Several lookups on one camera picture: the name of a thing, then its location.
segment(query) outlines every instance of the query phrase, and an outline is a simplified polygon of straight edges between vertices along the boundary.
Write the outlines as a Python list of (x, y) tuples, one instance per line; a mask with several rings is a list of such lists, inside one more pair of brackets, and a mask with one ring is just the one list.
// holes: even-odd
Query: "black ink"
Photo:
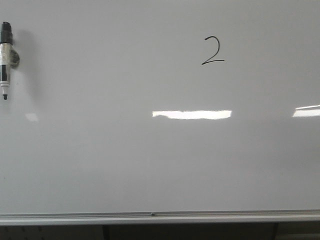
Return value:
[(203, 62), (201, 65), (205, 65), (205, 64), (208, 64), (208, 63), (212, 63), (212, 62), (224, 62), (225, 60), (212, 60), (212, 61), (209, 61), (211, 59), (213, 59), (220, 51), (220, 41), (217, 37), (215, 36), (208, 36), (207, 38), (205, 38), (204, 40), (208, 40), (208, 39), (211, 39), (211, 38), (214, 38), (216, 39), (216, 41), (218, 42), (218, 50), (216, 51), (216, 53), (210, 57), (209, 59), (207, 59), (205, 62)]

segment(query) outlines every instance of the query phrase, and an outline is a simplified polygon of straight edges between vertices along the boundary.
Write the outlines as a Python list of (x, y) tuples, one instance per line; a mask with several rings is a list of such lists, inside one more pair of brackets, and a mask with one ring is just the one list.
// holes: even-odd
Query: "marker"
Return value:
[(9, 22), (4, 21), (1, 25), (0, 37), (0, 90), (4, 100), (7, 100), (10, 87), (10, 70), (13, 64), (13, 55), (18, 56), (12, 47), (13, 37)]

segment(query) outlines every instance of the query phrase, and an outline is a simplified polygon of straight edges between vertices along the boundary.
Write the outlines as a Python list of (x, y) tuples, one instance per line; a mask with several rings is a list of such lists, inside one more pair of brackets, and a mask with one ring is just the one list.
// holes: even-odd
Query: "black marker cap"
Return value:
[(9, 22), (4, 21), (1, 25), (0, 44), (13, 44), (12, 29)]

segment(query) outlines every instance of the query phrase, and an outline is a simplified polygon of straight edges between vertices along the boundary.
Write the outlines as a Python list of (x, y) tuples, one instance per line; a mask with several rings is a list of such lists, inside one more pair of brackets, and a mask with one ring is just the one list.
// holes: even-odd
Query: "whiteboard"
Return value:
[(21, 60), (0, 99), (0, 222), (318, 214), (319, 11), (2, 0)]

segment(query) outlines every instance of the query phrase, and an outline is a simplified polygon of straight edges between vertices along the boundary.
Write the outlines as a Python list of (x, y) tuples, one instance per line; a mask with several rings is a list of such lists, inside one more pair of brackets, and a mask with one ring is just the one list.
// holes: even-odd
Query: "number 2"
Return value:
[(208, 60), (203, 62), (201, 65), (205, 65), (205, 64), (208, 64), (208, 63), (212, 63), (212, 62), (224, 62), (225, 61), (225, 60), (212, 60), (212, 61), (209, 61), (209, 60), (213, 59), (219, 53), (219, 50), (220, 50), (220, 41), (219, 41), (219, 39), (217, 37), (208, 36), (204, 40), (208, 40), (208, 39), (211, 39), (211, 38), (214, 38), (218, 42), (218, 50), (216, 51), (216, 53), (212, 57), (210, 57)]

